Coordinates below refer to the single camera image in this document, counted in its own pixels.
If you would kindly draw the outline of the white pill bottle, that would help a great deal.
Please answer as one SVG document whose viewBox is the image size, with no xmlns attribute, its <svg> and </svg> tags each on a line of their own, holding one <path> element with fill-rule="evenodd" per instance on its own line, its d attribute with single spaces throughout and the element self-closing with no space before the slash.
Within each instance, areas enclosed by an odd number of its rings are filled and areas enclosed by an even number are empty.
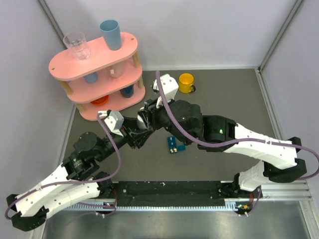
<svg viewBox="0 0 319 239">
<path fill-rule="evenodd" d="M 140 130 L 148 129 L 147 124 L 144 122 L 143 118 L 137 116 L 137 128 Z"/>
</svg>

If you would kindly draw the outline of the teal pill organizer box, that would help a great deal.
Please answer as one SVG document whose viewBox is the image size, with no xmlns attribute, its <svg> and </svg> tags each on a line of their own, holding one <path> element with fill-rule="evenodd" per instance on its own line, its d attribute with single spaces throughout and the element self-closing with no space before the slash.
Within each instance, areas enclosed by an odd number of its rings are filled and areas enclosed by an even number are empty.
<svg viewBox="0 0 319 239">
<path fill-rule="evenodd" d="M 176 139 L 174 136 L 167 137 L 167 144 L 168 144 L 170 154 L 176 154 L 176 153 L 183 152 L 186 150 L 185 145 L 177 145 Z M 177 148 L 177 152 L 170 151 L 170 149 L 174 149 L 174 148 Z"/>
</svg>

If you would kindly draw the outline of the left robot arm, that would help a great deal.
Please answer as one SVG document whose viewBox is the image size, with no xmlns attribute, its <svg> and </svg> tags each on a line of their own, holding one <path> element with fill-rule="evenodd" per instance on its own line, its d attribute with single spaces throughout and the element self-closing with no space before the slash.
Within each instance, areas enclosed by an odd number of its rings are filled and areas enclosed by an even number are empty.
<svg viewBox="0 0 319 239">
<path fill-rule="evenodd" d="M 119 112 L 99 112 L 97 120 L 105 138 L 84 133 L 71 155 L 49 176 L 27 192 L 7 197 L 7 210 L 15 214 L 9 216 L 6 212 L 5 217 L 14 228 L 28 232 L 69 206 L 109 197 L 112 178 L 122 167 L 119 149 L 125 144 L 132 148 L 143 146 L 156 129 L 152 118 L 143 115 L 125 118 Z"/>
</svg>

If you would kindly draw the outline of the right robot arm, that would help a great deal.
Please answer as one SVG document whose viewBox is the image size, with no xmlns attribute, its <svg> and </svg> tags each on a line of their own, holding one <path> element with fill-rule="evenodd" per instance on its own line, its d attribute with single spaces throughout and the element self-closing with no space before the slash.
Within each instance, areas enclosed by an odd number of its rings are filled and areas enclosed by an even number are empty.
<svg viewBox="0 0 319 239">
<path fill-rule="evenodd" d="M 176 121 L 192 137 L 217 147 L 198 145 L 207 152 L 237 153 L 258 159 L 259 162 L 234 176 L 233 192 L 244 197 L 262 184 L 270 182 L 290 183 L 306 174 L 306 163 L 297 157 L 293 143 L 301 144 L 299 138 L 287 141 L 253 132 L 235 121 L 222 116 L 204 116 L 199 105 L 177 100 L 169 103 Z"/>
</svg>

